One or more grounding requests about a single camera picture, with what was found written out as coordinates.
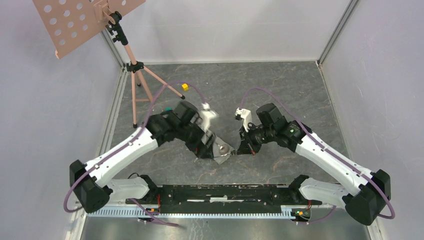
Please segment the silver spoon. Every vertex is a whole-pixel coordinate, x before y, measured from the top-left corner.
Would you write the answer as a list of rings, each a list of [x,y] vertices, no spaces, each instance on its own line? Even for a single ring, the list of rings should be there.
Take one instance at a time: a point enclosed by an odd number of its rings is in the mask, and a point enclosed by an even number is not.
[[[219,147],[219,153],[221,156],[232,156],[237,154],[237,150],[228,144],[223,144]]]

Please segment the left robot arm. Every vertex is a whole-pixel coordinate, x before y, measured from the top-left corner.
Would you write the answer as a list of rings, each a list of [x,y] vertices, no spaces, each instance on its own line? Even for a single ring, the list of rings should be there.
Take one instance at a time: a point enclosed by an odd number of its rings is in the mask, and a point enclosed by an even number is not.
[[[180,101],[174,109],[148,116],[132,135],[106,153],[86,163],[79,159],[72,162],[69,192],[75,194],[86,213],[98,211],[112,197],[118,196],[153,203],[157,190],[144,179],[135,183],[121,181],[123,187],[130,188],[129,194],[124,195],[118,187],[110,186],[116,183],[114,176],[139,157],[175,139],[183,141],[196,157],[213,159],[216,136],[210,126],[218,116],[208,103],[203,103],[199,110],[186,100]]]

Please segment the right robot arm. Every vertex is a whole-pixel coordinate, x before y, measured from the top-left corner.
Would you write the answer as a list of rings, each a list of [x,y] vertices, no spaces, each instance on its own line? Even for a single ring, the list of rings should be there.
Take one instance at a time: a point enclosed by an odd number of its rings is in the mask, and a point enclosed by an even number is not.
[[[302,122],[287,121],[273,103],[259,107],[256,115],[259,125],[253,124],[250,110],[237,108],[235,111],[235,119],[243,122],[239,130],[238,155],[255,155],[262,145],[277,143],[308,159],[337,181],[329,183],[299,175],[288,187],[288,196],[293,203],[319,201],[344,208],[354,220],[365,226],[382,217],[381,212],[389,206],[391,199],[388,173],[382,169],[372,171],[350,160]]]

